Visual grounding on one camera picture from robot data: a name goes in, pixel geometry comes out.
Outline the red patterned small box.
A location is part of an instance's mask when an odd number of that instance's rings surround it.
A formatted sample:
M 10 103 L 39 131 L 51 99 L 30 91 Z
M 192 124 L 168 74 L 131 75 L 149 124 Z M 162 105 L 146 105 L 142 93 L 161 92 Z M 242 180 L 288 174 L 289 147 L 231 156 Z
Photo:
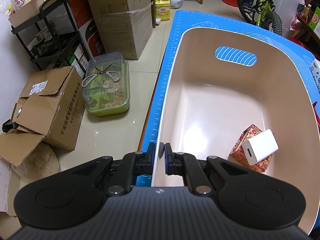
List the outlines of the red patterned small box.
M 274 152 L 279 149 L 270 129 L 261 131 L 251 124 L 237 140 L 230 156 L 242 166 L 263 173 L 267 170 Z

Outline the white usb charger cube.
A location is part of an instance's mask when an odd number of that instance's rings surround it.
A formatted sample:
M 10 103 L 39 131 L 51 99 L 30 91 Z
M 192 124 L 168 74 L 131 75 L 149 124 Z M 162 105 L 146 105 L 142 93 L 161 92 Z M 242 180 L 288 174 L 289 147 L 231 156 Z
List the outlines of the white usb charger cube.
M 249 165 L 257 164 L 279 149 L 270 129 L 245 139 L 241 146 Z

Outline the beige plastic storage bin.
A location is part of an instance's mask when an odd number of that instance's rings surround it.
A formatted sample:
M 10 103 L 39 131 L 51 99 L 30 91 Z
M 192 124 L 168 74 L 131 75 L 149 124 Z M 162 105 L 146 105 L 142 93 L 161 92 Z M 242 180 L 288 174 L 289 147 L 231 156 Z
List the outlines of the beige plastic storage bin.
M 277 141 L 266 175 L 299 188 L 310 232 L 319 207 L 319 131 L 293 61 L 280 49 L 232 31 L 195 27 L 180 39 L 163 102 L 158 143 L 206 159 L 231 160 L 250 125 Z

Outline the open cardboard box on floor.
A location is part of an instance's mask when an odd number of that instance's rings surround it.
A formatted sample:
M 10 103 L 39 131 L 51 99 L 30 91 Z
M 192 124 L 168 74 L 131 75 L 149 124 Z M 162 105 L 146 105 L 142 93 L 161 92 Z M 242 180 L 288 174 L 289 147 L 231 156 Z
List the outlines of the open cardboard box on floor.
M 42 142 L 74 150 L 85 110 L 81 83 L 73 66 L 34 72 L 2 125 L 1 157 L 20 166 Z

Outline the green hamster cage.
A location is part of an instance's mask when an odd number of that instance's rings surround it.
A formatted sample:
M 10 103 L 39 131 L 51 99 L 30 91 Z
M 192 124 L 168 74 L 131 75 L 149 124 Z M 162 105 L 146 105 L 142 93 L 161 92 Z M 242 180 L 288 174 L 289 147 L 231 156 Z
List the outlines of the green hamster cage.
M 119 52 L 92 58 L 81 86 L 88 113 L 107 116 L 130 107 L 129 63 Z

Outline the tissue pack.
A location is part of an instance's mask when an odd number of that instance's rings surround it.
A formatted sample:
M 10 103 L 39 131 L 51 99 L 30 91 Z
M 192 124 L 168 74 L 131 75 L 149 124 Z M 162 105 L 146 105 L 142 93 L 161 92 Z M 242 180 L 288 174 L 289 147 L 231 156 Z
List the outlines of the tissue pack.
M 317 85 L 317 88 L 320 91 L 320 62 L 317 59 L 314 59 L 309 68 Z

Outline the black metal shelf cart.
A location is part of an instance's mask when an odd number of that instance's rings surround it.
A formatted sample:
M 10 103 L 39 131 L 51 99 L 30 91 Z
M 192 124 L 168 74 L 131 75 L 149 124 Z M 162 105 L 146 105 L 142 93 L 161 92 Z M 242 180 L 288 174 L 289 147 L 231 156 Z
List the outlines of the black metal shelf cart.
M 49 22 L 48 16 L 59 7 L 64 7 L 66 20 L 71 24 L 72 29 L 68 33 L 58 33 L 53 24 Z M 38 30 L 34 37 L 37 41 L 30 41 L 29 44 L 26 44 L 20 33 L 33 25 Z M 75 56 L 79 47 L 86 59 L 89 59 L 89 54 L 72 18 L 67 0 L 45 0 L 39 7 L 39 13 L 16 27 L 12 26 L 11 32 L 18 38 L 29 55 L 30 61 L 37 66 L 38 70 L 44 70 L 45 63 L 70 66 L 73 63 L 71 57 Z

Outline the large stacked cardboard box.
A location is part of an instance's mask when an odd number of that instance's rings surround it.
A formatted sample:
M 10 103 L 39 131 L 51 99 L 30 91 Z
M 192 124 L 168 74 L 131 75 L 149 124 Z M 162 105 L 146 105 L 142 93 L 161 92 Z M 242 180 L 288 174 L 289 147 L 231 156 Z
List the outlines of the large stacked cardboard box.
M 151 0 L 88 0 L 107 53 L 137 60 L 151 34 Z

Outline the blue silicone mat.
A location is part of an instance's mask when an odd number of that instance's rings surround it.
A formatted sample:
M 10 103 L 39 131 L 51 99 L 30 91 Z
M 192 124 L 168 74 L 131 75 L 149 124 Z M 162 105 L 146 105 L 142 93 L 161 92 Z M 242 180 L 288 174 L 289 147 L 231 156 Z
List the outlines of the blue silicone mat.
M 221 29 L 244 34 L 275 46 L 284 52 L 295 64 L 309 94 L 312 104 L 319 101 L 319 91 L 310 71 L 313 55 L 301 46 L 277 35 L 250 24 L 231 20 L 228 18 L 204 14 L 193 11 L 178 11 L 175 14 L 164 59 L 155 87 L 155 93 L 151 103 L 148 122 L 145 127 L 141 148 L 146 149 L 151 142 L 158 143 L 158 132 L 161 124 L 163 102 L 167 90 L 168 79 L 171 72 L 178 44 L 183 33 L 191 28 L 205 27 Z

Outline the green kids bicycle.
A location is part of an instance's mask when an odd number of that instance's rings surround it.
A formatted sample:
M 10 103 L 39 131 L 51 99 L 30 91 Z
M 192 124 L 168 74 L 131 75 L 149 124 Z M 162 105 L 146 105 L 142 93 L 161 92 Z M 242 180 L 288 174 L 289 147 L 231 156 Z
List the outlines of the green kids bicycle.
M 236 0 L 239 11 L 247 23 L 283 34 L 282 20 L 276 13 L 273 0 Z

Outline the yellow detergent jug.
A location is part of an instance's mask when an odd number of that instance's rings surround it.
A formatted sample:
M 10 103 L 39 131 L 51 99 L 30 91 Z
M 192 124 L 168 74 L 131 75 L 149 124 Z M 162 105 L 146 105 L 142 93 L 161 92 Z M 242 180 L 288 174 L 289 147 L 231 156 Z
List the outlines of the yellow detergent jug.
M 170 20 L 170 0 L 155 0 L 155 16 L 161 21 Z

